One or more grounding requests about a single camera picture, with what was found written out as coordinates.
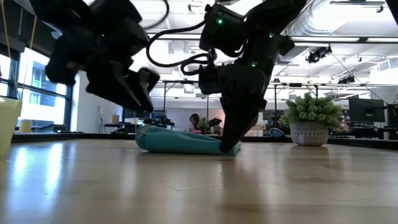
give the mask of small potted plant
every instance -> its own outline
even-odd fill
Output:
[[[328,128],[339,126],[341,107],[333,104],[333,98],[313,98],[306,93],[304,98],[286,101],[288,109],[282,115],[290,125],[290,135],[299,146],[322,146],[328,142]]]
[[[209,129],[209,123],[206,121],[205,118],[202,118],[199,121],[198,128],[201,130],[202,134],[206,134],[207,130]]]

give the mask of table surface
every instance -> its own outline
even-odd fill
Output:
[[[148,154],[134,141],[15,144],[0,223],[397,223],[398,154],[245,143],[236,157]]]

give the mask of white plant pot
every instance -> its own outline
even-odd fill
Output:
[[[328,142],[329,131],[324,124],[304,121],[291,124],[290,135],[299,146],[322,146]]]
[[[21,110],[21,100],[0,96],[0,157],[10,151],[11,139]]]

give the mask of teal cloth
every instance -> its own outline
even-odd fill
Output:
[[[149,152],[230,156],[236,155],[242,145],[239,142],[229,153],[222,153],[219,150],[221,141],[218,139],[155,126],[150,127],[145,134],[138,132],[136,142],[141,149]]]

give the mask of glass window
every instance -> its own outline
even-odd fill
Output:
[[[32,120],[33,127],[48,124],[63,124],[65,116],[65,99],[50,96],[36,91],[18,89],[22,96],[22,113],[20,119]]]
[[[48,57],[25,48],[19,63],[18,82],[66,95],[67,87],[65,85],[51,83],[45,75],[45,66],[49,60]]]
[[[7,96],[8,85],[0,83],[0,96]]]
[[[11,65],[11,59],[7,56],[0,55],[0,70],[1,70],[2,79],[9,79],[10,65]]]

